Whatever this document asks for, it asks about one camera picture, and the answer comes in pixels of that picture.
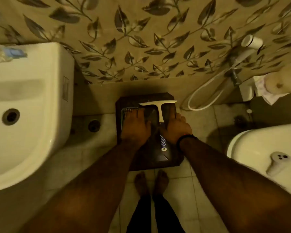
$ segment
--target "white tiled floor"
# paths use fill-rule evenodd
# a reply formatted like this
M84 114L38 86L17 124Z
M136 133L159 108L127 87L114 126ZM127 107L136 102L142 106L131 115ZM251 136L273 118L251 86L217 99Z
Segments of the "white tiled floor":
M218 151L241 129L234 126L234 117L246 114L246 105L215 105L204 111L182 111L194 135ZM97 119L101 128L88 131L88 123ZM63 185L88 168L116 144L115 115L74 117L73 132L66 146L54 154L32 176L21 183L0 191L0 233L15 232ZM165 198L174 209L186 233L226 233L220 216L213 208L198 179L185 159L179 167L164 168L170 182ZM158 170L146 170L150 188L154 186ZM138 172L128 174L125 191L113 218L109 233L125 233L136 208L139 196L134 187ZM151 204L152 232L157 233L154 203Z

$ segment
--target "white sink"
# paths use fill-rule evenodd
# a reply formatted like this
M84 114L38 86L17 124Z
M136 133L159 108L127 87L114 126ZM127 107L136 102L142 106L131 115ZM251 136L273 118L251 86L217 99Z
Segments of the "white sink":
M282 152L291 157L291 124L249 130L230 142L227 156L275 181L291 193L291 162L275 176L266 171L271 154Z
M15 48L28 57L0 63L0 189L30 176L63 146L72 119L73 57L58 43ZM9 109L16 110L3 118Z

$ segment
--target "floor drain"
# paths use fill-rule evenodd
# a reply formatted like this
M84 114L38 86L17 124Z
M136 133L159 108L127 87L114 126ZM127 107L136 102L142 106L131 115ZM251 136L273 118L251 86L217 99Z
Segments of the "floor drain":
M98 132L100 129L100 122L98 120L90 121L88 124L88 129L90 132Z
M2 122L5 125L13 125L19 120L20 113L17 109L8 109L2 116Z

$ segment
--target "bare foot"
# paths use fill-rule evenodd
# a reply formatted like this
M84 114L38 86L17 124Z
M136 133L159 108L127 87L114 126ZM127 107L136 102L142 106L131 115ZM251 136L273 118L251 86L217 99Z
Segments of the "bare foot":
M169 183L169 178L167 176L167 173L163 170L159 170L157 174L157 178L155 180L155 187L153 191L153 196L156 196L158 194L163 194L166 190Z
M140 196L148 195L149 189L146 183L145 173L141 172L135 177L135 187Z

